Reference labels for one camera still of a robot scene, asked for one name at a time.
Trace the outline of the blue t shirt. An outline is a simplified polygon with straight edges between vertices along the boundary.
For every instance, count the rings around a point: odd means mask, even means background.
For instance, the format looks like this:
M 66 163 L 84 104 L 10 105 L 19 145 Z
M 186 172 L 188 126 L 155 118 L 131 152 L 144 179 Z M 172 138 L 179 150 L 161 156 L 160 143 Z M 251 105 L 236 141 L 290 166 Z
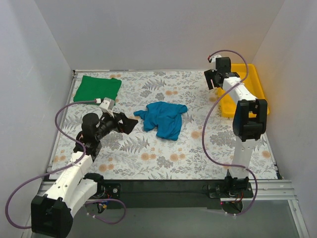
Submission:
M 144 131 L 156 128 L 157 137 L 176 141 L 182 127 L 182 115 L 187 111 L 186 105 L 155 102 L 148 104 L 145 111 L 134 112 L 134 116 L 143 120 Z

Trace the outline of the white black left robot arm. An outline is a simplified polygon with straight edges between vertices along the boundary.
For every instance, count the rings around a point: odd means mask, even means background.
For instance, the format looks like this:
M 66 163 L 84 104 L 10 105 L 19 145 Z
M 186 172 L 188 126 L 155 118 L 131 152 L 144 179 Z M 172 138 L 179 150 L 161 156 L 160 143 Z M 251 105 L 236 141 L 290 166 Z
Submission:
M 101 139 L 112 131 L 129 134 L 137 123 L 124 113 L 83 116 L 82 130 L 77 134 L 67 169 L 44 195 L 35 196 L 31 202 L 32 232 L 53 238 L 67 237 L 78 210 L 91 197 L 101 198 L 106 192 L 103 176 L 87 174 L 102 147 Z

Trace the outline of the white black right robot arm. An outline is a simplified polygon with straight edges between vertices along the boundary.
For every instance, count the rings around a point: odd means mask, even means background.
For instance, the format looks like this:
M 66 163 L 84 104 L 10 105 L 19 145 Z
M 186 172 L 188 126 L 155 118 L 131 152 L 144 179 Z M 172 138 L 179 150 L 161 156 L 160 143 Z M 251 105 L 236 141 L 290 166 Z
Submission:
M 221 55 L 209 56 L 211 69 L 204 72 L 209 89 L 220 88 L 236 105 L 233 133 L 236 136 L 234 157 L 223 180 L 208 185 L 210 198 L 252 198 L 249 164 L 255 142 L 266 131 L 267 101 L 258 99 L 244 85 L 239 74 L 232 72 L 231 59 Z

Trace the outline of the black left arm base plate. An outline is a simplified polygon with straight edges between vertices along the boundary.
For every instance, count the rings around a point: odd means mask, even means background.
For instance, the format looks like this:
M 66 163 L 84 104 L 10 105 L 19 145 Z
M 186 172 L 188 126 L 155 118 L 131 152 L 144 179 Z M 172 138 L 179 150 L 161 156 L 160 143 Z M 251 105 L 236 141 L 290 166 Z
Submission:
M 121 185 L 119 183 L 98 183 L 97 192 L 92 196 L 96 199 L 119 199 Z

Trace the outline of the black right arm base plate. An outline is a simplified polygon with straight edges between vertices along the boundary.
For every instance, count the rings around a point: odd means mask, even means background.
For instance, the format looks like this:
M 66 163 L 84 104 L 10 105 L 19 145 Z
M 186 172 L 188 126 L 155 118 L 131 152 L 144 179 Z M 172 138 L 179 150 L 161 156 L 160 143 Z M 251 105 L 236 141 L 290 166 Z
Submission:
M 224 181 L 216 180 L 207 184 L 207 193 L 210 198 L 253 198 L 254 193 L 251 184 L 247 188 L 228 188 Z

